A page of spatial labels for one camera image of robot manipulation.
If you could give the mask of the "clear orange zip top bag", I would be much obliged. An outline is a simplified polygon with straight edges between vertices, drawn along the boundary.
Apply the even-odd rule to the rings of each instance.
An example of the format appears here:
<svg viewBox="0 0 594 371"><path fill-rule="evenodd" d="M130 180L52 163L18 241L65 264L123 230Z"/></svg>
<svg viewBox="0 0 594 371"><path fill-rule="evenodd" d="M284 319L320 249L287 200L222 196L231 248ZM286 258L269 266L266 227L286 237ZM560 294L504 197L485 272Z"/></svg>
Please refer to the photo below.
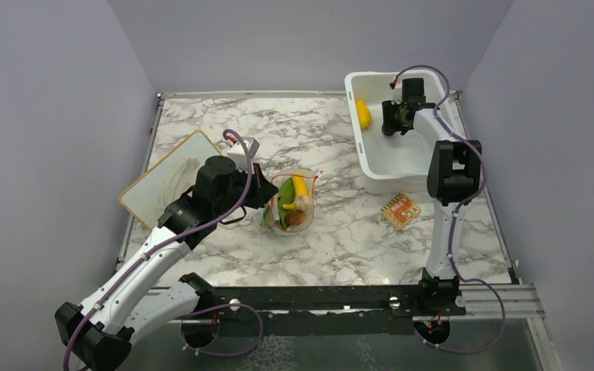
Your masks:
<svg viewBox="0 0 594 371"><path fill-rule="evenodd" d="M261 214L261 228L276 234L290 235L305 231L315 213L314 187L321 171L288 168L271 178L278 188Z"/></svg>

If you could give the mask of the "white plastic bin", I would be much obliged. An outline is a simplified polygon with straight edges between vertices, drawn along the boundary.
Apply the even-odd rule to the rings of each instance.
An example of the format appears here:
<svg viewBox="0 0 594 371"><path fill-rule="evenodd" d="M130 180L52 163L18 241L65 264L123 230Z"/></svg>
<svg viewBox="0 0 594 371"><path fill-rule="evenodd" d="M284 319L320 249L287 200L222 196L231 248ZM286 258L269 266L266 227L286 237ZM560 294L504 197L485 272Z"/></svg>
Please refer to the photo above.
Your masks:
<svg viewBox="0 0 594 371"><path fill-rule="evenodd" d="M371 194L426 191L433 144L417 131L387 137L381 132L381 104L401 99L401 84L389 87L393 73L355 72L345 78L355 145L363 175L360 184ZM371 126L361 130L356 100L363 100L372 114Z"/></svg>

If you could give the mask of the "green leafy vegetable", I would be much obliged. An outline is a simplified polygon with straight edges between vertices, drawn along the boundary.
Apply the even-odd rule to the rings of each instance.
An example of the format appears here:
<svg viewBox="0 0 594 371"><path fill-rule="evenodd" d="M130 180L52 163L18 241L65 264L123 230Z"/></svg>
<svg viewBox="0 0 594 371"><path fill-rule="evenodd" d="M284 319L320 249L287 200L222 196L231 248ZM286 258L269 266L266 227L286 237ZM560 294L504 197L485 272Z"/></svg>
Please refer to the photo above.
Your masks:
<svg viewBox="0 0 594 371"><path fill-rule="evenodd" d="M294 187L290 175L277 175L271 180L278 187L278 193L265 206L261 217L261 225L272 232L288 230L284 218L289 210L282 209L284 203L291 203L295 197Z"/></svg>

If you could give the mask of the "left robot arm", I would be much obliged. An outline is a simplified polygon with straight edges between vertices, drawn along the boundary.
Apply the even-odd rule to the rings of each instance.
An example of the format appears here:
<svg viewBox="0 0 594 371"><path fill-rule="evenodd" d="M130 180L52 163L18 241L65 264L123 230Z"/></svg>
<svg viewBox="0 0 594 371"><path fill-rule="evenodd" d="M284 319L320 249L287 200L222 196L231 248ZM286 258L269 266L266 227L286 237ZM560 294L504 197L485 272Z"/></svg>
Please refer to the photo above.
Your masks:
<svg viewBox="0 0 594 371"><path fill-rule="evenodd" d="M147 294L179 260L238 209L261 209L278 193L260 165L239 169L225 156L209 157L196 182L159 217L145 244L113 277L80 304L63 303L54 315L66 346L63 369L76 356L90 370L116 370L132 347L181 315L203 317L213 288L197 274L162 294Z"/></svg>

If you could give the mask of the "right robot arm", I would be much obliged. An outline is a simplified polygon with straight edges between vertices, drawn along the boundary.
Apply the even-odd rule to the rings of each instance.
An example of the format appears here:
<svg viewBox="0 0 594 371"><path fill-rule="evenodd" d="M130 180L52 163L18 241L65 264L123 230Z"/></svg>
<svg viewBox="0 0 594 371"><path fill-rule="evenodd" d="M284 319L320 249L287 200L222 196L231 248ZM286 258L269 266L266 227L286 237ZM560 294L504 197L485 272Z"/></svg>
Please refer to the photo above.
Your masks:
<svg viewBox="0 0 594 371"><path fill-rule="evenodd" d="M401 99L382 103L381 132L385 136L418 132L431 146L426 188L434 205L434 230L427 263L414 296L417 308L433 315L454 305L459 294L456 266L466 206L481 188L479 141L455 133L428 101L422 78L401 82Z"/></svg>

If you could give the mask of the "yellow banana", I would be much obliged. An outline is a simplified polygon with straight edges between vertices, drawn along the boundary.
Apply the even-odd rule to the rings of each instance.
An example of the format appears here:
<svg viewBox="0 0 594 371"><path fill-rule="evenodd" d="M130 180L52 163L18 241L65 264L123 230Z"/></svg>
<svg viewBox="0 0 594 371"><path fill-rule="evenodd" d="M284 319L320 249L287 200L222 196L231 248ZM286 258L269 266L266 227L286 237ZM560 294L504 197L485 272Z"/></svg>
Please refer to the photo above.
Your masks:
<svg viewBox="0 0 594 371"><path fill-rule="evenodd" d="M293 175L291 177L291 179L292 179L292 184L293 184L293 187L294 187L295 197L296 196L299 196L299 195L310 196L309 195L309 189L308 189L308 187L306 185L306 181L304 180L304 178L302 176L300 176L300 175ZM294 204L295 197L294 197L294 199L293 199L293 201L291 203L284 203L282 205L282 209L289 210L289 211L295 211L296 210L295 209L295 204Z"/></svg>

